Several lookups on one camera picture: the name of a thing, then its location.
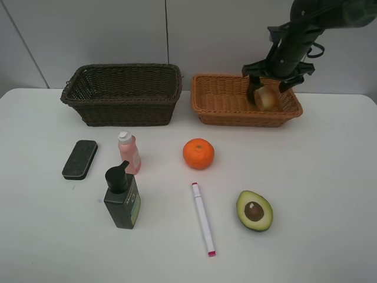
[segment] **avocado pit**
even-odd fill
[[[263,208],[257,202],[248,202],[245,206],[245,216],[253,221],[259,221],[264,216]]]

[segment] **avocado half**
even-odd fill
[[[237,214],[242,224],[256,232],[270,228],[273,219],[269,202],[257,193],[244,190],[237,200]]]

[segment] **gray wall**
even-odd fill
[[[46,87],[0,3],[0,97],[17,87]]]
[[[184,89],[189,90],[194,74],[240,74],[243,64],[263,59],[271,47],[266,27],[289,20],[292,0],[166,0],[167,14],[164,0],[4,0],[4,3],[52,88],[62,88],[84,64],[166,63],[170,59],[180,67]],[[316,72],[306,76],[305,83],[297,86],[296,91],[367,94],[377,101],[377,21],[359,29],[326,31],[318,43],[326,47],[326,52],[312,61]],[[4,60],[5,48],[1,44],[0,60]],[[17,78],[15,87],[44,87],[27,52],[23,51],[33,71],[25,71],[24,65],[6,56],[6,60],[16,63],[17,71],[8,74],[7,80]]]

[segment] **dark brown wicker basket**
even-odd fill
[[[162,126],[169,124],[181,90],[175,65],[86,65],[67,82],[61,101],[88,126]]]

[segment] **marker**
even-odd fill
[[[203,200],[201,198],[198,183],[193,183],[191,187],[193,188],[196,210],[198,211],[201,231],[203,232],[203,238],[206,242],[208,256],[215,256],[216,251],[214,250],[213,246],[210,225],[208,224],[208,219],[206,211],[204,210]]]

